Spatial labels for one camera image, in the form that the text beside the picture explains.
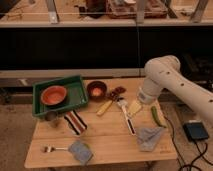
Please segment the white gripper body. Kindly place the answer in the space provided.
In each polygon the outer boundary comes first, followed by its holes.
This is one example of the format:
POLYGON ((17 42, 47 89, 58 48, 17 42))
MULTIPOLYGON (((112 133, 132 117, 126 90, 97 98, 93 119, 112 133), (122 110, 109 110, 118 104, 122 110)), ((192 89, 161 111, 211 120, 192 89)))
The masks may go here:
POLYGON ((147 95, 142 88, 139 88, 138 99, 143 104, 151 104, 155 101, 153 96, 147 95))

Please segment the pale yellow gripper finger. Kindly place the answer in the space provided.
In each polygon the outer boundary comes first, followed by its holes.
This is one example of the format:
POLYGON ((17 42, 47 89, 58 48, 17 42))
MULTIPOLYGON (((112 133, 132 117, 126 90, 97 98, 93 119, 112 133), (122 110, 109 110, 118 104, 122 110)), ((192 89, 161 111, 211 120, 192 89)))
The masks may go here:
POLYGON ((142 104, 137 100, 133 100, 128 108, 128 114, 130 117, 133 117, 141 109, 142 109, 142 104))

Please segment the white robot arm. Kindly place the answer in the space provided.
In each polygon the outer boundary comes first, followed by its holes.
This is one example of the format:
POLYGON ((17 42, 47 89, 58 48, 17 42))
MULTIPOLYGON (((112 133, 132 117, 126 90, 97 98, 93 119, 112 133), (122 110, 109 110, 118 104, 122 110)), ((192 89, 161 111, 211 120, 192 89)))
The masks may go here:
POLYGON ((146 62, 145 79, 138 87, 140 103, 150 105, 167 89, 194 112, 213 124, 213 93, 198 86, 180 73, 181 63, 176 56, 166 55, 146 62))

